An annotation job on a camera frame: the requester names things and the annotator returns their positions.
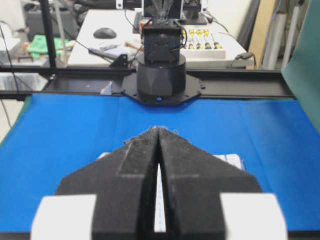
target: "black cylindrical base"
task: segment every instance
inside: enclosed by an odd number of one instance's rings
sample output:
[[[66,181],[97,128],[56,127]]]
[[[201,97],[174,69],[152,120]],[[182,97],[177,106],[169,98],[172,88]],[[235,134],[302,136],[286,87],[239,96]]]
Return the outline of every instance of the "black cylindrical base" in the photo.
[[[177,63],[146,63],[139,59],[137,89],[140,94],[156,97],[175,96],[186,89],[186,58]]]

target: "wall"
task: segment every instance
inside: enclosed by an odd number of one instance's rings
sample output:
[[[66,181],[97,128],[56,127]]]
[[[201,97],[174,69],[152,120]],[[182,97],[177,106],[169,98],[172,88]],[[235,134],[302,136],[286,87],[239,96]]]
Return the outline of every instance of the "wall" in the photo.
[[[0,0],[0,20],[8,23],[13,30],[26,27],[20,0]]]
[[[237,38],[252,1],[254,0],[208,0],[208,9]]]

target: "screwdriver set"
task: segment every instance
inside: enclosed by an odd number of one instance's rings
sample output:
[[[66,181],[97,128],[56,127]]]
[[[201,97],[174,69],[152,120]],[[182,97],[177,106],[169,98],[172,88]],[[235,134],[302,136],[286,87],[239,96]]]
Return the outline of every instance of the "screwdriver set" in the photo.
[[[188,59],[226,59],[226,50],[219,42],[218,33],[203,26],[185,26],[186,45],[181,53]]]

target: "white bracket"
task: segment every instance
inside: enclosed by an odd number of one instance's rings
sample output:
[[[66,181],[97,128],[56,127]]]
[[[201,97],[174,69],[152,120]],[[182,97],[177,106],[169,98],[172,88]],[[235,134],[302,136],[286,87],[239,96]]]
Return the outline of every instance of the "white bracket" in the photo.
[[[208,7],[209,7],[209,0],[202,0],[201,1],[201,5],[202,5],[202,9],[201,12],[206,12],[208,11]]]
[[[123,10],[124,9],[124,0],[116,0],[116,9]]]

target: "desk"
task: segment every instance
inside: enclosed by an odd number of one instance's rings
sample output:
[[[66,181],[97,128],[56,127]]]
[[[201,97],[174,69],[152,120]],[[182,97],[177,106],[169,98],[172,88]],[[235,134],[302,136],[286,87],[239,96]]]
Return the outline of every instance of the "desk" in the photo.
[[[135,22],[137,11],[127,11],[127,17],[131,23]],[[110,28],[117,33],[115,39],[96,39],[94,32],[100,28]],[[215,32],[225,33],[225,30],[218,24],[213,23],[208,28],[215,29]],[[99,44],[109,43],[111,45],[121,45],[126,41],[140,40],[138,34],[133,34],[133,27],[125,18],[124,11],[121,10],[90,10],[84,20],[77,40],[88,48],[97,48]],[[219,41],[226,49],[226,59],[186,59],[187,68],[190,69],[226,69],[231,66],[235,57],[243,54],[246,50],[230,35],[219,34]],[[69,67],[108,67],[110,64],[98,56],[88,53],[88,50],[79,45],[74,46],[68,61]],[[233,66],[244,68],[253,66],[254,60],[236,61]]]

